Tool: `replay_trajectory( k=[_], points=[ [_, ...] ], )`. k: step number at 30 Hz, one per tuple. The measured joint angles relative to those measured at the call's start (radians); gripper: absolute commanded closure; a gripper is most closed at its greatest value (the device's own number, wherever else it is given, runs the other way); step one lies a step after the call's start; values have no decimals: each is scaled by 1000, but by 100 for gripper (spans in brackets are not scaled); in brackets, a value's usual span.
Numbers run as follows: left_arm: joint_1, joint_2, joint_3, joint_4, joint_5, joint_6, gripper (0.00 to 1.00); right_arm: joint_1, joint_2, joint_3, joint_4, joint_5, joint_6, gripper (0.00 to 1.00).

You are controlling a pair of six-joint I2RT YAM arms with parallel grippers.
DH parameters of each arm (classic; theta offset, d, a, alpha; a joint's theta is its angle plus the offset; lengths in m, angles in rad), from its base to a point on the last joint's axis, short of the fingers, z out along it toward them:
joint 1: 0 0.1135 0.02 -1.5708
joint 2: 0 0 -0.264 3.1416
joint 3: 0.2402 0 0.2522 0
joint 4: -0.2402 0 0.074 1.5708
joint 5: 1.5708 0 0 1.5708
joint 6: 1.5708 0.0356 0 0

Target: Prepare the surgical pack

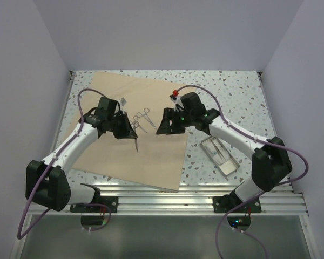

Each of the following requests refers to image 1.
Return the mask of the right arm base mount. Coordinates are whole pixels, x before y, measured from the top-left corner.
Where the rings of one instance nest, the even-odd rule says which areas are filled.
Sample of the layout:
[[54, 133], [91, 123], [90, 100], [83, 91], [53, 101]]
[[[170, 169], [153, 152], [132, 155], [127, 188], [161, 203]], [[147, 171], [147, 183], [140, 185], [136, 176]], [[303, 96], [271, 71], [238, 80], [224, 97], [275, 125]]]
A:
[[215, 213], [227, 213], [235, 207], [239, 207], [233, 213], [261, 213], [261, 204], [258, 197], [242, 202], [235, 194], [212, 197], [212, 205]]

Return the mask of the beige cloth mat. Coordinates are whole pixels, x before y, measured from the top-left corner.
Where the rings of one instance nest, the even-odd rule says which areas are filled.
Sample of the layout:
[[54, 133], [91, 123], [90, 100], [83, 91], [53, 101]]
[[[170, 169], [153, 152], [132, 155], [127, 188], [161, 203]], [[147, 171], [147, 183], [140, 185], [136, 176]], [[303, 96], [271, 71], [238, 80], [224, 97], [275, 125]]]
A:
[[153, 187], [178, 190], [185, 159], [187, 134], [156, 135], [163, 109], [173, 107], [170, 95], [181, 84], [170, 81], [122, 76], [96, 72], [91, 88], [110, 99], [125, 98], [123, 110], [130, 120], [137, 112], [149, 108], [148, 116], [154, 129], [145, 118], [137, 129], [138, 153], [133, 139], [117, 140], [111, 132], [103, 134], [75, 162], [73, 168], [87, 173], [105, 175], [115, 179], [141, 183]]

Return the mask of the steel tweezers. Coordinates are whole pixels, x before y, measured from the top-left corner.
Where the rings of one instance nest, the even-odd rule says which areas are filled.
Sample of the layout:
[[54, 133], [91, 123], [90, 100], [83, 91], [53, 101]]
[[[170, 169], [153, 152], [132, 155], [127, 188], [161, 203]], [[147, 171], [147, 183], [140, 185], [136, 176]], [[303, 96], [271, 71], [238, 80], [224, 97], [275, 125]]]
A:
[[218, 152], [219, 156], [213, 156], [213, 159], [216, 161], [218, 164], [223, 164], [224, 162], [227, 161], [227, 154], [223, 147], [221, 145], [218, 145], [218, 142], [216, 142], [213, 139], [210, 139], [210, 142], [212, 143], [214, 150]]

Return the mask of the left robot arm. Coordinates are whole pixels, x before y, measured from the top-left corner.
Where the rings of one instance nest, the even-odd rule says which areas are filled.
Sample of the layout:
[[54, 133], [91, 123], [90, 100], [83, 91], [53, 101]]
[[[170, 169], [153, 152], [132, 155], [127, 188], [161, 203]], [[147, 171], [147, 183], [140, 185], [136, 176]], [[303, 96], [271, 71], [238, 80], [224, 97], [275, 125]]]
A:
[[84, 183], [73, 185], [67, 175], [80, 156], [107, 132], [116, 139], [138, 137], [119, 102], [101, 97], [96, 107], [80, 115], [75, 129], [56, 150], [41, 161], [32, 160], [28, 164], [27, 201], [55, 211], [75, 204], [82, 204], [90, 212], [97, 211], [102, 204], [99, 189]]

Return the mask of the steel forceps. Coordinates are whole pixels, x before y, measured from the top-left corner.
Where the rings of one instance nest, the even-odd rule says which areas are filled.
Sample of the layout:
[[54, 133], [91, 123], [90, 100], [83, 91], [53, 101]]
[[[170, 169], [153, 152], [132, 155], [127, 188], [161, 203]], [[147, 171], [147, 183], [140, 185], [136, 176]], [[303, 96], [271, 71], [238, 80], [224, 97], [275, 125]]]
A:
[[140, 128], [143, 132], [148, 133], [148, 131], [147, 131], [146, 129], [144, 129], [144, 128], [140, 125], [140, 123], [139, 123], [139, 118], [138, 118], [136, 115], [133, 116], [133, 121], [132, 121], [132, 123], [133, 123], [133, 129], [134, 129], [134, 130], [137, 129], [137, 128]]
[[152, 120], [150, 119], [150, 117], [149, 117], [149, 115], [148, 115], [149, 112], [150, 112], [150, 109], [146, 107], [146, 108], [143, 109], [142, 112], [137, 112], [137, 113], [136, 113], [136, 117], [137, 117], [137, 118], [145, 118], [145, 119], [150, 123], [150, 125], [151, 125], [154, 129], [156, 129], [155, 124], [152, 122]]

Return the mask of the metal instrument tray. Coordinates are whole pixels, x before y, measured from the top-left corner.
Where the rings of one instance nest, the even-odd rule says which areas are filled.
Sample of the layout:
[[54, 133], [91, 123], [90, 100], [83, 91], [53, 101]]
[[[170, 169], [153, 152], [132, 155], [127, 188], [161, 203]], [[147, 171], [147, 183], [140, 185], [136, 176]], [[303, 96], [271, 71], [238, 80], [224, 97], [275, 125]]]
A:
[[218, 138], [210, 136], [201, 141], [200, 147], [223, 176], [229, 176], [239, 169], [239, 163]]

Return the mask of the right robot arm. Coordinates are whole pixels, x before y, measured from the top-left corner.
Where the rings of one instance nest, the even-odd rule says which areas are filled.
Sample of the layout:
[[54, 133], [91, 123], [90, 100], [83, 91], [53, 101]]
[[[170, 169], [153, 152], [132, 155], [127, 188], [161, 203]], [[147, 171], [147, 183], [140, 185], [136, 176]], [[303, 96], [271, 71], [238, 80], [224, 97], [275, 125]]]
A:
[[269, 192], [291, 172], [292, 164], [280, 138], [265, 140], [226, 122], [220, 111], [206, 109], [195, 92], [183, 96], [172, 94], [170, 98], [175, 106], [163, 110], [157, 135], [182, 134], [187, 127], [193, 126], [229, 143], [251, 160], [251, 176], [225, 197], [234, 211], [243, 211], [252, 197]]

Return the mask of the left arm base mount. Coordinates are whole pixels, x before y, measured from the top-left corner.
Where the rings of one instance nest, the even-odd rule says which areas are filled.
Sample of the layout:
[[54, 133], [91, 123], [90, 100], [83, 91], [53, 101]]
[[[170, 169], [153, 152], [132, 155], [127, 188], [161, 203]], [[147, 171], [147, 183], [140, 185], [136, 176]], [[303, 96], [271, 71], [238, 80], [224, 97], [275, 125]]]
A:
[[118, 196], [101, 196], [92, 203], [79, 203], [70, 206], [72, 213], [116, 213], [119, 204]]

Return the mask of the steel scissors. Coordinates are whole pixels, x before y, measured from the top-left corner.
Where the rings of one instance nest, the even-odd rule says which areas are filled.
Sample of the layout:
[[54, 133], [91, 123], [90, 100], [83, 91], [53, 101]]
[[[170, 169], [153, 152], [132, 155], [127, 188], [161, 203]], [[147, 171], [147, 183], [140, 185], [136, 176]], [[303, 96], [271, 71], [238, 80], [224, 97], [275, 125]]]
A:
[[[137, 132], [137, 128], [139, 127], [139, 122], [137, 122], [137, 121], [132, 121], [132, 122], [131, 122], [131, 126], [132, 126], [132, 128], [133, 128], [133, 131], [136, 133], [136, 132]], [[138, 153], [138, 152], [139, 152], [139, 151], [138, 151], [138, 138], [135, 138], [135, 139], [134, 139], [134, 144], [135, 144], [136, 151], [137, 151], [137, 153]]]

